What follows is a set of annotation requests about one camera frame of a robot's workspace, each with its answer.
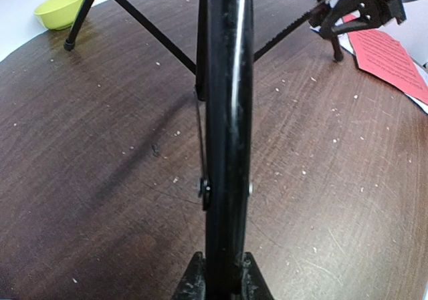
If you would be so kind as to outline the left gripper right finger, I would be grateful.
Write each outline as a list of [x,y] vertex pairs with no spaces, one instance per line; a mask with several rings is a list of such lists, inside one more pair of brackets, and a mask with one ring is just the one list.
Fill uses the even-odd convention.
[[242,299],[274,300],[274,296],[250,252],[243,258]]

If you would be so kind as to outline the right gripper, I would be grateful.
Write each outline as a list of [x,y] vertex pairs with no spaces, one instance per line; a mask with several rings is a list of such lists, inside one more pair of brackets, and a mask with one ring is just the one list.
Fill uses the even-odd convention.
[[343,33],[376,29],[394,19],[407,19],[403,0],[338,0],[323,20],[319,34],[332,39]]

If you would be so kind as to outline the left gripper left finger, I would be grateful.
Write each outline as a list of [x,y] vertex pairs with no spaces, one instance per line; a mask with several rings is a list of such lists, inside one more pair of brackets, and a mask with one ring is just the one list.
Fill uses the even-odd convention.
[[198,251],[192,256],[175,289],[173,299],[205,299],[205,258],[202,252]]

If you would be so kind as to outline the red sheet music paper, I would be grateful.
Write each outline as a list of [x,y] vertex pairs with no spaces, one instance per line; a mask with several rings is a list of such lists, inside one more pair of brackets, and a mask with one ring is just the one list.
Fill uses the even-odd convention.
[[378,29],[345,34],[354,48],[359,69],[427,104],[427,83],[399,41]]

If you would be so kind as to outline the black music stand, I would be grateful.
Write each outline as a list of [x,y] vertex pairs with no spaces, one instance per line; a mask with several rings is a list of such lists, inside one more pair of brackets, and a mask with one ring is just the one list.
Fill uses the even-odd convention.
[[[64,42],[72,50],[94,0],[84,0]],[[242,299],[245,225],[250,183],[253,64],[328,0],[253,48],[253,0],[199,0],[197,58],[191,60],[127,0],[115,0],[195,74],[205,221],[205,299]]]

